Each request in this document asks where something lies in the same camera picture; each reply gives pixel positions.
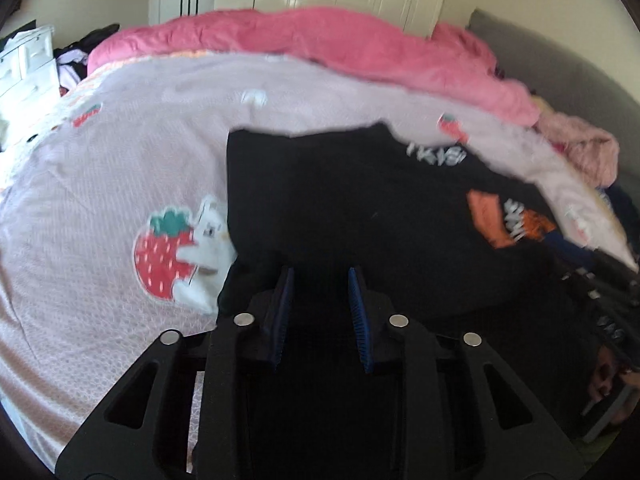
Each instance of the metal bolt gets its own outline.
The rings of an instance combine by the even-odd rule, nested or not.
[[[469,346],[480,346],[482,344],[482,338],[473,332],[467,332],[462,340]]]
[[[238,326],[249,326],[251,323],[255,321],[255,317],[248,312],[243,312],[242,314],[238,314],[234,318],[234,323]]]
[[[160,342],[163,345],[173,345],[180,341],[180,333],[175,330],[167,330],[160,336]]]
[[[389,323],[396,328],[404,328],[409,324],[409,319],[402,314],[393,314],[393,316],[389,318]]]

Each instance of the pink bed sheet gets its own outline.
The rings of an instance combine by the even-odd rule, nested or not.
[[[522,126],[533,126],[540,116],[525,86],[494,77],[494,54],[466,30],[439,23],[431,38],[418,38],[374,16],[335,7],[228,10],[130,28],[92,52],[89,73],[112,61],[202,49],[289,54],[358,78],[456,99]]]

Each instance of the pink fluffy fabric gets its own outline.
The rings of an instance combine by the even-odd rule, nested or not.
[[[609,187],[618,178],[620,146],[609,132],[578,117],[544,113],[536,129],[546,140],[564,147],[564,156],[593,187]]]
[[[289,54],[365,80],[456,99],[522,126],[533,126],[540,116],[524,85],[494,77],[494,54],[466,30],[439,23],[425,40],[336,7],[209,12],[130,28],[92,52],[89,73],[113,61],[183,50]]]

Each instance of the green strawberry leaf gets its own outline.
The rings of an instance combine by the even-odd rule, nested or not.
[[[155,236],[167,235],[169,238],[191,230],[187,213],[174,209],[168,209],[164,216],[152,216],[149,225]]]

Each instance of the headboard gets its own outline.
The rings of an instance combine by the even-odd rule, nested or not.
[[[522,81],[559,112],[616,136],[619,183],[640,204],[640,104],[589,61],[526,28],[476,10],[469,30],[489,44],[507,77]]]

